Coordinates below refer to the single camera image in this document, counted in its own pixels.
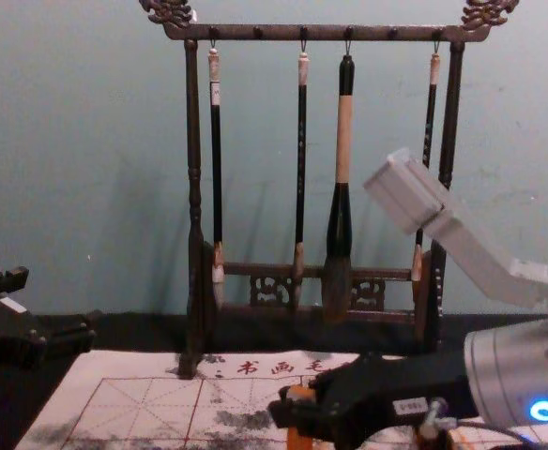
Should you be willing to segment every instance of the cable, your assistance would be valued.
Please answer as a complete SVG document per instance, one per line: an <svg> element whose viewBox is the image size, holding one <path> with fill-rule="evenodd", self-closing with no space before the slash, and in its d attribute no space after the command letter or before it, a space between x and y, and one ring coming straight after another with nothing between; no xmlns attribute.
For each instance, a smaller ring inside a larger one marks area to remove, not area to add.
<svg viewBox="0 0 548 450"><path fill-rule="evenodd" d="M529 439L525 438L524 436L502 427L496 427L488 424L480 424L479 422L468 422L465 420L458 420L457 425L458 427L465 427L465 428L486 429L489 431L494 431L495 433L500 433L506 436L510 436L511 438L523 443L525 446L527 446L528 448L531 448L532 450L541 450L542 448L544 448L543 445L538 444L536 442L532 442Z"/></svg>

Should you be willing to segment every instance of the calligraphy brush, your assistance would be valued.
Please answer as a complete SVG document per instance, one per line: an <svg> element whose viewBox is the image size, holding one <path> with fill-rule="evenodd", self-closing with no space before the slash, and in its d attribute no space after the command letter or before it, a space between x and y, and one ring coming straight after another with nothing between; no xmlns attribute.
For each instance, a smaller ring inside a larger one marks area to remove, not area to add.
<svg viewBox="0 0 548 450"><path fill-rule="evenodd" d="M438 44L434 45L434 53L431 58L431 78L428 90L428 107L426 109L426 128L424 132L424 148L422 151L422 163L429 167L431 163L431 145L433 144L434 104L436 102L436 86L439 81L439 67L441 59L438 54ZM420 228L416 232L416 245L414 248L414 261L412 263L412 294L414 301L419 298L420 283L422 281L422 239L423 231Z"/></svg>
<svg viewBox="0 0 548 450"><path fill-rule="evenodd" d="M211 156L214 180L214 263L211 278L214 298L224 303L224 248L221 218L221 137L220 137L220 55L215 48L209 51L209 91L211 102Z"/></svg>
<svg viewBox="0 0 548 450"><path fill-rule="evenodd" d="M327 322L340 321L351 301L351 122L355 65L349 51L339 67L339 112L337 119L337 169L327 230L327 258L322 276L322 306Z"/></svg>
<svg viewBox="0 0 548 450"><path fill-rule="evenodd" d="M305 157L306 157L306 115L307 115L307 89L308 69L310 60L305 53L305 47L301 49L299 56L299 102L298 102L298 126L297 126L297 218L295 222L295 255L293 258L292 282L293 290L291 309L297 310L301 299L301 283L303 280L303 216L305 212Z"/></svg>

